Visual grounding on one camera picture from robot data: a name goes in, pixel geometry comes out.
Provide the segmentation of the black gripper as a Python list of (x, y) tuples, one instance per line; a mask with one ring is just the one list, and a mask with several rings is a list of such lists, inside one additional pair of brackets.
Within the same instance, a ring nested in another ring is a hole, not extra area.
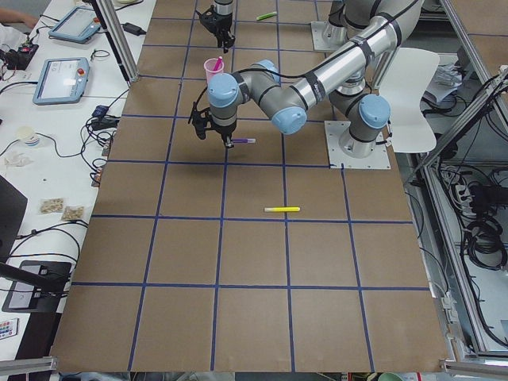
[(235, 36), (231, 33), (233, 14), (219, 14), (213, 7), (204, 13), (198, 12), (200, 23), (217, 38), (217, 46), (227, 53), (235, 44)]
[(221, 135), (221, 139), (226, 149), (234, 147), (232, 134), (237, 127), (237, 123), (228, 122), (226, 125), (219, 125), (213, 119), (209, 107), (203, 110), (198, 110), (198, 103), (193, 102), (189, 116), (189, 123), (194, 126), (195, 133), (200, 140), (205, 140), (206, 132), (212, 130)]

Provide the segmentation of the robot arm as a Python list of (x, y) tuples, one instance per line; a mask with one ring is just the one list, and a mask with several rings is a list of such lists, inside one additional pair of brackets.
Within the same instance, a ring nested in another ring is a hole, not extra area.
[(367, 66), (393, 52), (414, 31), (420, 1), (341, 1), (330, 8), (328, 24), (339, 34), (339, 48), (316, 67), (293, 76), (288, 87), (270, 60), (261, 60), (233, 73), (216, 74), (203, 90), (209, 105), (194, 107), (189, 122), (199, 139), (209, 131), (233, 147), (237, 108), (253, 101), (283, 134), (298, 132), (307, 112), (324, 99), (344, 116), (352, 117), (347, 133), (353, 144), (375, 141), (388, 123), (390, 108), (384, 98), (365, 94)]
[(203, 27), (213, 34), (217, 46), (227, 53), (235, 43), (235, 36), (231, 33), (233, 24), (233, 1), (215, 0), (205, 11), (195, 10)]

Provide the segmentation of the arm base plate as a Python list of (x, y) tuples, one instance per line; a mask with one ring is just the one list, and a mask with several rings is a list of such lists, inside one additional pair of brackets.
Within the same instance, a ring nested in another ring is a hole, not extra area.
[(349, 121), (325, 121), (329, 166), (335, 169), (390, 170), (391, 164), (380, 130), (376, 140), (363, 143), (350, 134)]
[(335, 26), (328, 21), (310, 23), (314, 51), (335, 52), (347, 41), (347, 28)]

